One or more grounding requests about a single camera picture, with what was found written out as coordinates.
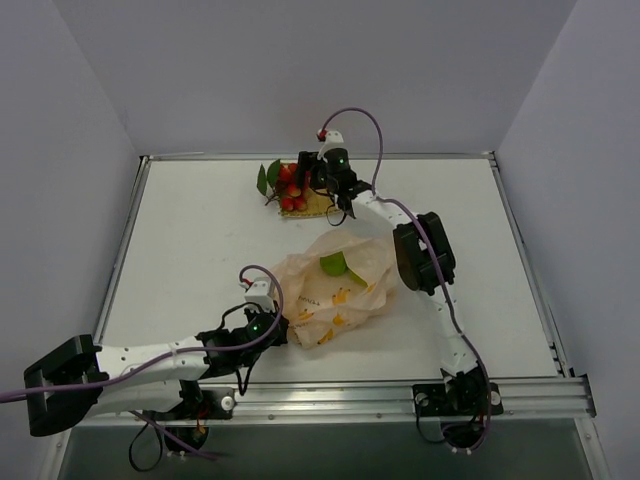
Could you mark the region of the fake strawberry bunch with leaves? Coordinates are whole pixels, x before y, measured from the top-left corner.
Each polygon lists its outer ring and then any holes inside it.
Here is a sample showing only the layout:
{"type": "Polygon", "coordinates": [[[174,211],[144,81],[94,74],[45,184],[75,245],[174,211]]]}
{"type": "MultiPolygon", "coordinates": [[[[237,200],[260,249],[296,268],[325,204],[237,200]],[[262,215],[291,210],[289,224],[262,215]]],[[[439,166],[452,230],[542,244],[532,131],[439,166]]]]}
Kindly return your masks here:
{"type": "Polygon", "coordinates": [[[272,161],[259,167],[256,189],[265,198],[265,204],[277,202],[280,213],[289,215],[308,209],[310,173],[303,172],[297,163],[272,161]]]}

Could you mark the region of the translucent banana print plastic bag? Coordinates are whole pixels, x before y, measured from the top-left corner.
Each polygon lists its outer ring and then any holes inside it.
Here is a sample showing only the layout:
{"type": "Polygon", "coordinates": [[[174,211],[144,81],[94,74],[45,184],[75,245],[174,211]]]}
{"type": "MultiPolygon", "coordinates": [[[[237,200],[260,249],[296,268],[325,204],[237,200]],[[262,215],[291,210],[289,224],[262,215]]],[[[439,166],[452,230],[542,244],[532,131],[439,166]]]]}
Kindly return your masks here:
{"type": "Polygon", "coordinates": [[[319,236],[303,253],[290,254],[272,268],[284,295],[289,337],[305,349],[333,340],[388,312],[397,290],[393,242],[388,237],[360,237],[345,229],[319,236]],[[372,288],[355,284],[348,275],[331,277],[319,258],[342,251],[349,269],[372,288]]]}

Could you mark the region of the green fake pear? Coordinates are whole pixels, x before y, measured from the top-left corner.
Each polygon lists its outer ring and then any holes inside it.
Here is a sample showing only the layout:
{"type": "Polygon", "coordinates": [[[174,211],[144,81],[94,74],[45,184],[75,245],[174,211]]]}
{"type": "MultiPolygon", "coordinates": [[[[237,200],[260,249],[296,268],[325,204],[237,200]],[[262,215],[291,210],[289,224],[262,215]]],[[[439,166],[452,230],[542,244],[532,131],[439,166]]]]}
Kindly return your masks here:
{"type": "Polygon", "coordinates": [[[368,281],[363,279],[360,275],[358,275],[356,272],[354,272],[351,269],[348,270],[348,275],[349,275],[349,278],[355,284],[357,284],[357,285],[359,285],[359,286],[361,286],[363,288],[372,289],[377,284],[377,280],[374,280],[373,282],[368,282],[368,281]]]}

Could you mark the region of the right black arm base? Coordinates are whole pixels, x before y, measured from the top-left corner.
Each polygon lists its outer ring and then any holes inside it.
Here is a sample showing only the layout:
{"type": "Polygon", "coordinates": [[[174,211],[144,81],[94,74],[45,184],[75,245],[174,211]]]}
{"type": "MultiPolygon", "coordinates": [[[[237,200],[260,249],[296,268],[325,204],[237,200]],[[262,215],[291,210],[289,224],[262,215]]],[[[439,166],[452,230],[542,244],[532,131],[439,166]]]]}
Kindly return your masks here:
{"type": "Polygon", "coordinates": [[[447,446],[454,454],[471,455],[486,441],[495,416],[505,410],[497,384],[480,367],[447,377],[441,384],[412,386],[415,426],[427,444],[447,446]],[[439,437],[430,438],[423,419],[439,420],[439,437]]]}

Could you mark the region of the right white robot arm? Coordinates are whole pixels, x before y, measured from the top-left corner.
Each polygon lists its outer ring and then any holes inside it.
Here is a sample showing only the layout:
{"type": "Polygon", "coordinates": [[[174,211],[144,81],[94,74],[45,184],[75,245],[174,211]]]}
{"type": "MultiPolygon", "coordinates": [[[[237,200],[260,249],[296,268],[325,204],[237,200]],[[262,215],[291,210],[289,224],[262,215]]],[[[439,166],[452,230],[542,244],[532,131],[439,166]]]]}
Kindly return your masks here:
{"type": "Polygon", "coordinates": [[[456,259],[440,217],[415,214],[403,203],[382,198],[374,186],[352,170],[344,148],[324,152],[301,151],[293,178],[331,198],[344,215],[389,227],[396,265],[404,285],[434,303],[433,317],[444,382],[444,400],[455,412],[469,411],[480,400],[477,384],[489,384],[486,366],[456,316],[454,282],[456,259]]]}

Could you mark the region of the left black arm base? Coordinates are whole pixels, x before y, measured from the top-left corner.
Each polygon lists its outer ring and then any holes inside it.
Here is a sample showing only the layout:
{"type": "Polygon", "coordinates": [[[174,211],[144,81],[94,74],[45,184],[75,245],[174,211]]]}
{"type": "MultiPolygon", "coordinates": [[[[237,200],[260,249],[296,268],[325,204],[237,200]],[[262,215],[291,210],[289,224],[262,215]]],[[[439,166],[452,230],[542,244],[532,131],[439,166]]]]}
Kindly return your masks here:
{"type": "Polygon", "coordinates": [[[230,387],[202,389],[195,381],[181,381],[180,401],[169,411],[142,410],[135,416],[151,421],[168,454],[182,458],[200,457],[217,460],[223,453],[204,450],[209,437],[209,420],[231,420],[236,406],[235,392],[230,387]]]}

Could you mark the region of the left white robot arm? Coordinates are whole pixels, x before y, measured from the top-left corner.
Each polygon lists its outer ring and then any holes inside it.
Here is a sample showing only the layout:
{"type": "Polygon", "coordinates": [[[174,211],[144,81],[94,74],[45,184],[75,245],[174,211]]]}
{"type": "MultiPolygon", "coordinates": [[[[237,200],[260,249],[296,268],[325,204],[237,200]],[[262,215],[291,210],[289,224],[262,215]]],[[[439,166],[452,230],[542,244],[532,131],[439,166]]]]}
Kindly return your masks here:
{"type": "Polygon", "coordinates": [[[270,347],[287,341],[288,320],[257,304],[242,305],[247,322],[219,326],[183,340],[138,347],[75,336],[24,372],[29,431],[46,437],[87,417],[145,410],[190,419],[204,400],[202,380],[251,368],[270,347]]]}

